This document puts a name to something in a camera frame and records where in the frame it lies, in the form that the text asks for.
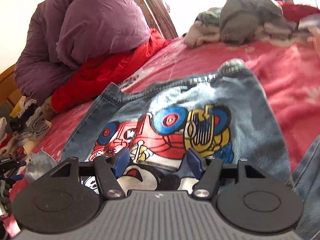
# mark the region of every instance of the purple comforter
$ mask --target purple comforter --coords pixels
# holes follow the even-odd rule
[[[31,18],[15,82],[41,105],[87,59],[129,51],[149,38],[133,0],[45,0]]]

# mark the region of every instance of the blue denim fabric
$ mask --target blue denim fabric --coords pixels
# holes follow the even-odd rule
[[[297,233],[303,239],[320,239],[320,136],[312,143],[292,174],[294,190],[303,200]]]
[[[204,110],[206,107],[209,107],[207,113]],[[161,126],[159,129],[162,129],[161,122],[164,121],[155,122],[155,119],[161,115],[162,111],[168,109],[170,111],[178,109],[178,112],[185,109],[185,119],[197,111],[200,111],[200,114],[195,114],[194,118],[199,118],[201,114],[218,116],[217,119],[214,119],[214,122],[217,122],[214,125],[194,119],[193,128],[197,132],[200,131],[195,135],[198,141],[193,141],[195,148],[204,149],[202,144],[205,143],[202,143],[201,140],[205,141],[205,138],[201,137],[201,133],[204,133],[203,136],[208,135],[207,132],[204,132],[205,129],[215,129],[214,135],[221,136],[225,140],[215,149],[213,147],[217,143],[213,143],[211,151],[203,150],[201,153],[203,156],[215,155],[227,163],[236,163],[240,158],[246,158],[284,183],[291,179],[288,152],[280,127],[266,101],[259,81],[241,60],[227,61],[219,70],[209,75],[155,83],[138,94],[123,93],[115,84],[110,84],[75,128],[64,147],[62,160],[71,156],[77,156],[80,161],[88,160],[95,143],[99,144],[99,138],[103,138],[103,131],[106,131],[108,127],[106,124],[112,123],[113,125],[128,120],[147,118],[151,119],[153,130],[157,130],[159,125]],[[225,121],[225,113],[227,113],[228,121]],[[219,122],[227,124],[223,129],[228,129],[228,131],[225,131],[224,134],[219,130],[221,128]],[[182,133],[181,143],[188,148],[193,140],[188,138],[190,136],[188,133],[194,131],[190,122],[183,125],[174,132]],[[170,140],[167,136],[163,137],[164,140]],[[174,149],[172,142],[166,143]],[[180,162],[180,166],[173,165],[173,167],[162,165],[161,162],[153,165],[148,160],[148,156],[145,155],[143,158],[141,155],[138,158],[132,156],[129,165],[134,166],[135,169],[146,169],[153,174],[156,171],[161,172],[162,175],[156,178],[157,187],[153,189],[159,189],[163,176],[171,175],[173,180],[177,177],[180,180],[193,177],[184,158],[175,162],[178,165]]]

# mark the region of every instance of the gray ribbed panel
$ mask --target gray ribbed panel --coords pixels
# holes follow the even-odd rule
[[[237,231],[215,213],[209,202],[195,201],[185,191],[133,191],[128,198],[108,201],[94,220],[75,231],[41,235],[24,230],[15,238],[61,239],[301,240],[294,232],[277,236],[253,236]]]

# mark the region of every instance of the cartoon graphic on denim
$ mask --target cartoon graphic on denim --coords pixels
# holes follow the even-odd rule
[[[139,120],[110,122],[100,133],[89,158],[113,156],[128,147],[133,164],[176,172],[190,147],[203,157],[214,155],[225,163],[234,157],[229,124],[230,111],[224,106],[205,105],[186,110],[173,106]]]

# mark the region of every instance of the wooden bed frame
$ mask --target wooden bed frame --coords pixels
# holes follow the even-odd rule
[[[11,109],[22,97],[18,90],[14,78],[14,65],[0,73],[0,106],[7,103]]]

